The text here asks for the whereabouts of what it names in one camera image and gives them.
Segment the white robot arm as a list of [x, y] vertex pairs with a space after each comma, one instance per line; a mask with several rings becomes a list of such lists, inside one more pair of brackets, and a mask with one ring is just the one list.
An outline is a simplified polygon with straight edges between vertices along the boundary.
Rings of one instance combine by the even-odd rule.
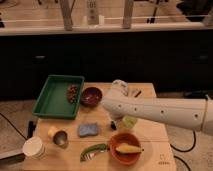
[[128, 115], [213, 136], [213, 100], [135, 98], [128, 91], [126, 82], [114, 80], [103, 96], [102, 106], [113, 120]]

